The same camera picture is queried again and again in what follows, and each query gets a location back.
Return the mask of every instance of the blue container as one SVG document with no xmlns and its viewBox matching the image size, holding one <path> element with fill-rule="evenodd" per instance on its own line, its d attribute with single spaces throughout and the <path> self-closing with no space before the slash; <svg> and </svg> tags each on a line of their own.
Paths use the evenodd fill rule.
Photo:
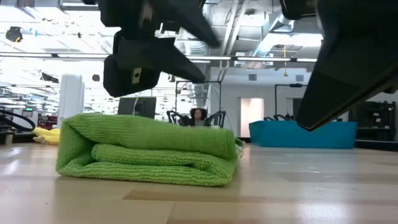
<svg viewBox="0 0 398 224">
<path fill-rule="evenodd" d="M 356 122 L 330 122 L 315 131 L 295 121 L 256 121 L 249 124 L 251 143 L 262 147 L 352 149 Z"/>
</svg>

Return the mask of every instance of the microfiber cloth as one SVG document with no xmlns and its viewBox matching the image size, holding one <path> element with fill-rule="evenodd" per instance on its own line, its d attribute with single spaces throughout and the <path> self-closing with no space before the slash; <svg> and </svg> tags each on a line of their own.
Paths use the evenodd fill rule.
<svg viewBox="0 0 398 224">
<path fill-rule="evenodd" d="M 241 146 L 226 129 L 78 114 L 62 123 L 56 170 L 71 177 L 220 186 L 232 180 Z"/>
</svg>

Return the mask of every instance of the doorway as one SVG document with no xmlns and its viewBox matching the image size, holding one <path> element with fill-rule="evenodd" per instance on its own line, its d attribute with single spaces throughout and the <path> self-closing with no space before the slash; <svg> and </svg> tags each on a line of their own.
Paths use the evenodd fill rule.
<svg viewBox="0 0 398 224">
<path fill-rule="evenodd" d="M 240 136 L 250 138 L 249 124 L 264 119 L 264 99 L 241 98 Z"/>
</svg>

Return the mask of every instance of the dark hair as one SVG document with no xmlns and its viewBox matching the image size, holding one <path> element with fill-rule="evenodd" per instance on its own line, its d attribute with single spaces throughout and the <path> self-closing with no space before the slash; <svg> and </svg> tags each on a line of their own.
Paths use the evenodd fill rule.
<svg viewBox="0 0 398 224">
<path fill-rule="evenodd" d="M 207 110 L 203 109 L 203 108 L 192 108 L 191 109 L 191 119 L 190 119 L 190 126 L 194 126 L 195 125 L 195 111 L 196 110 L 200 110 L 201 111 L 201 120 L 204 120 L 207 118 Z"/>
</svg>

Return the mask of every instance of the light wood floor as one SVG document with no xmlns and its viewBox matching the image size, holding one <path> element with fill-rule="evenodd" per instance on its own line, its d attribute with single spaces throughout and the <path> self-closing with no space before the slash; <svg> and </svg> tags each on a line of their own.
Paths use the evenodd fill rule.
<svg viewBox="0 0 398 224">
<path fill-rule="evenodd" d="M 398 153 L 246 146 L 232 184 L 60 177 L 57 148 L 0 147 L 0 223 L 398 223 Z"/>
</svg>

